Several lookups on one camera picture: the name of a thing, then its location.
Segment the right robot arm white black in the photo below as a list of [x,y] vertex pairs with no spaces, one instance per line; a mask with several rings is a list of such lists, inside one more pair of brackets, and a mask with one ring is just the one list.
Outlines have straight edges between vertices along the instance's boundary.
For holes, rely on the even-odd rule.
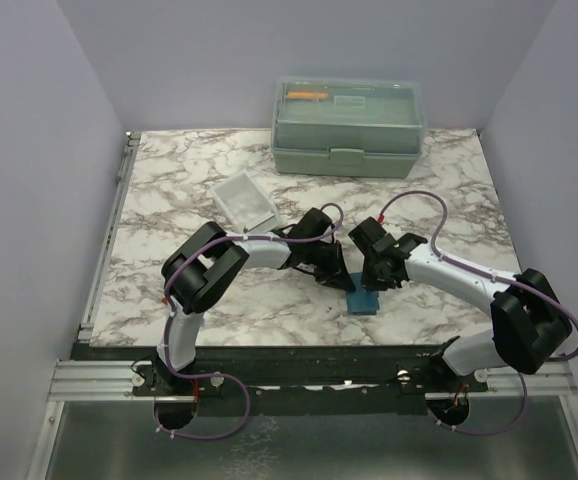
[[492,327],[457,336],[429,360],[429,379],[449,392],[477,370],[511,367],[534,374],[571,335],[569,318],[546,277],[527,269],[521,274],[450,260],[425,238],[406,233],[394,238],[374,218],[350,232],[363,255],[361,283],[367,290],[400,288],[407,281],[430,285],[488,315]]

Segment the blue leather card holder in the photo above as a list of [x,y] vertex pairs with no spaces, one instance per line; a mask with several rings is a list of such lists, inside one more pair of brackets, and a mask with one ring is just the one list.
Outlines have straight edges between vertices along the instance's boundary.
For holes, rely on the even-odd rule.
[[379,292],[366,290],[361,283],[360,272],[351,273],[354,291],[345,294],[347,313],[352,316],[373,316],[380,310]]

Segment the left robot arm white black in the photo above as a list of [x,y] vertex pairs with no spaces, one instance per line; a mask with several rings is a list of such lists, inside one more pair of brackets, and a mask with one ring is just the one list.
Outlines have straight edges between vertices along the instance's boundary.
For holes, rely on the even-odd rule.
[[342,246],[335,234],[342,227],[344,212],[336,204],[332,220],[325,208],[312,208],[296,223],[268,233],[230,233],[218,223],[201,226],[163,264],[164,298],[169,307],[162,339],[157,346],[154,376],[170,395],[183,393],[189,385],[199,388],[204,379],[232,381],[242,390],[237,377],[222,373],[191,373],[196,343],[205,313],[214,307],[244,270],[281,271],[309,267],[303,273],[322,286],[353,292]]

